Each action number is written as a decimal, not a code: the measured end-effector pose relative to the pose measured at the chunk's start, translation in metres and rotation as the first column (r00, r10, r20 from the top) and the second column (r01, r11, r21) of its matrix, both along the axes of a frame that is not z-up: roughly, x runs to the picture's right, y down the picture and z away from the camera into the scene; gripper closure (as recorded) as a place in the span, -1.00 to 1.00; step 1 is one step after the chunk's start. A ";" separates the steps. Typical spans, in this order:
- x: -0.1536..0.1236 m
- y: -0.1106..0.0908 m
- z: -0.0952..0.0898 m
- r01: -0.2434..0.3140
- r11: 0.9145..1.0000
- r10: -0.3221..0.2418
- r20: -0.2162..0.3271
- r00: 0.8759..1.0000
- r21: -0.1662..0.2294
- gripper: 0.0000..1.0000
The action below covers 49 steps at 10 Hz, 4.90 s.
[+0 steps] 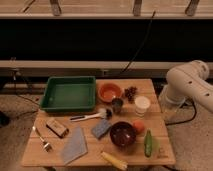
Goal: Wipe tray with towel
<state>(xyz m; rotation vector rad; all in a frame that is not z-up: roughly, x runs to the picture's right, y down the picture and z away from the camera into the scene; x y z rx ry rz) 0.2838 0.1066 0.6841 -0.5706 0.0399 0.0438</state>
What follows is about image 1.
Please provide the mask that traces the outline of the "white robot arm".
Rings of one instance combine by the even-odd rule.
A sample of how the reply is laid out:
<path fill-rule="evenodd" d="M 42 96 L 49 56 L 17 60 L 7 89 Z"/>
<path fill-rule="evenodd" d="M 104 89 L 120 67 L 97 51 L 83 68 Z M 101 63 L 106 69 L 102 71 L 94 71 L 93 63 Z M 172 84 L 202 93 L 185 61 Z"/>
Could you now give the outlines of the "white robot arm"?
<path fill-rule="evenodd" d="M 169 121 L 187 98 L 213 113 L 213 85 L 206 81 L 209 74 L 208 65 L 200 60 L 171 68 L 158 97 L 162 118 Z"/>

